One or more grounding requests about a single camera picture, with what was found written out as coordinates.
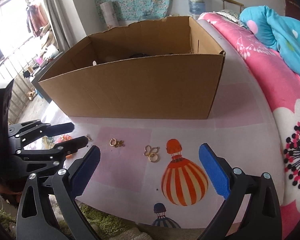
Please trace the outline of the silver abacus charm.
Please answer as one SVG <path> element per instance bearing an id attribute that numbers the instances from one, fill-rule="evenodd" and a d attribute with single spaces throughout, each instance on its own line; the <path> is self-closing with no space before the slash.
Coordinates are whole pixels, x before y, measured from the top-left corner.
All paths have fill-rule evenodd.
<path id="1" fill-rule="evenodd" d="M 92 138 L 91 138 L 91 136 L 90 136 L 89 134 L 85 135 L 85 137 L 87 138 L 87 140 L 88 140 L 89 142 L 92 141 Z"/>

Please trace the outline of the bronze butterfly charm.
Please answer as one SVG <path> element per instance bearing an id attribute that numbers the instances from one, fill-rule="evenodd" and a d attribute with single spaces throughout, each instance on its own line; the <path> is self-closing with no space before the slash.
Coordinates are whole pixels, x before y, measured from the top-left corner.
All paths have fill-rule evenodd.
<path id="1" fill-rule="evenodd" d="M 117 139 L 115 139 L 115 138 L 111 138 L 110 141 L 109 141 L 109 145 L 110 145 L 111 147 L 117 148 L 117 147 L 124 147 L 124 146 L 125 146 L 125 143 L 124 143 L 123 140 L 117 140 Z"/>

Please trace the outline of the gold butterfly outline charm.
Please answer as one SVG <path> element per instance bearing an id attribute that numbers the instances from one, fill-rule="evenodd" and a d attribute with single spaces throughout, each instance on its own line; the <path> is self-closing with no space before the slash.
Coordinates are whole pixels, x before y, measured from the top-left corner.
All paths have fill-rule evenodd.
<path id="1" fill-rule="evenodd" d="M 159 152 L 159 150 L 160 150 L 160 147 L 152 147 L 150 145 L 147 145 L 145 147 L 145 151 L 144 151 L 143 155 L 147 156 L 147 157 L 152 156 L 152 155 L 157 155 L 157 153 Z"/>

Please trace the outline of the pink strap smartwatch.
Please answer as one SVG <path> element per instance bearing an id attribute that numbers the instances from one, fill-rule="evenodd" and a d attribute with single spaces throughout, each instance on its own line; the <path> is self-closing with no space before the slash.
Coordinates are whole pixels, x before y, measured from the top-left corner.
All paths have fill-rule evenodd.
<path id="1" fill-rule="evenodd" d="M 142 57 L 149 57 L 150 55 L 144 54 L 144 53 L 137 53 L 133 54 L 129 57 L 129 59 L 136 59 L 136 58 L 142 58 Z"/>

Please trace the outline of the grey curtain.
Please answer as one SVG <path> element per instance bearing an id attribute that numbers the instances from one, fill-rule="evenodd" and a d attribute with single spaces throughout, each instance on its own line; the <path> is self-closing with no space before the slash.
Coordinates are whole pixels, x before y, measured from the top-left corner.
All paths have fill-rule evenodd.
<path id="1" fill-rule="evenodd" d="M 73 0 L 43 0 L 59 51 L 65 52 L 86 36 Z"/>

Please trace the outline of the pink floral blanket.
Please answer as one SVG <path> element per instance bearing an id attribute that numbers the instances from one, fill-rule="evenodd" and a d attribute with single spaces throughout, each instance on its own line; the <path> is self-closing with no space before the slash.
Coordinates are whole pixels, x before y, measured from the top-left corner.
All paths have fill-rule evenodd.
<path id="1" fill-rule="evenodd" d="M 300 76 L 245 27 L 215 12 L 201 14 L 198 21 L 214 27 L 237 50 L 267 99 L 281 139 L 285 168 L 282 237 L 300 239 Z"/>

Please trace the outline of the rolled floral paper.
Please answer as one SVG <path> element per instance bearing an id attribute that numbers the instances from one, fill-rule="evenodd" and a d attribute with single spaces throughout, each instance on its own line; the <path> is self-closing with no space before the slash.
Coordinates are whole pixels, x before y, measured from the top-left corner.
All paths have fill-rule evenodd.
<path id="1" fill-rule="evenodd" d="M 114 27 L 118 27 L 119 22 L 117 20 L 112 2 L 111 1 L 104 2 L 104 3 L 100 4 L 100 8 L 101 8 L 105 23 L 107 25 L 107 28 L 111 29 Z"/>

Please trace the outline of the brown cardboard box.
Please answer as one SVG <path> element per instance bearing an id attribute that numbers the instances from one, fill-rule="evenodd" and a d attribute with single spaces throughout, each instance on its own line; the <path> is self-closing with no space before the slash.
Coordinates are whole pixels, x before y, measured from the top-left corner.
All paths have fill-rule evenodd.
<path id="1" fill-rule="evenodd" d="M 129 59 L 133 54 L 149 57 Z M 40 78 L 68 116 L 206 119 L 224 49 L 193 18 L 135 22 L 83 38 Z"/>

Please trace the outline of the blue patterned quilt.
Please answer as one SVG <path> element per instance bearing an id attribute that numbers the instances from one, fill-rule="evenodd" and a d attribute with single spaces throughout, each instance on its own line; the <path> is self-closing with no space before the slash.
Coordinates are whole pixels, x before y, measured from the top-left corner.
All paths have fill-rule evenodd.
<path id="1" fill-rule="evenodd" d="M 239 21 L 262 44 L 277 51 L 286 65 L 300 76 L 300 20 L 281 16 L 263 5 L 245 8 Z"/>

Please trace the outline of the blue water jug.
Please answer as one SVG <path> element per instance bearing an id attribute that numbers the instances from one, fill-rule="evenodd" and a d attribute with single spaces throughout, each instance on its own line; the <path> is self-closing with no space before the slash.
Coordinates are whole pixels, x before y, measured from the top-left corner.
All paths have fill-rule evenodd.
<path id="1" fill-rule="evenodd" d="M 189 13 L 200 15 L 206 11 L 205 0 L 188 0 Z"/>

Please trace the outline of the wooden chair frame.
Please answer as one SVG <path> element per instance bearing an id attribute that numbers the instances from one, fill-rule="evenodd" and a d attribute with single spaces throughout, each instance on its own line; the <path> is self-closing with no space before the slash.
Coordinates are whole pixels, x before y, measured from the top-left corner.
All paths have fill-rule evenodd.
<path id="1" fill-rule="evenodd" d="M 223 10 L 234 10 L 237 13 L 241 13 L 244 9 L 244 4 L 235 0 L 222 0 Z"/>

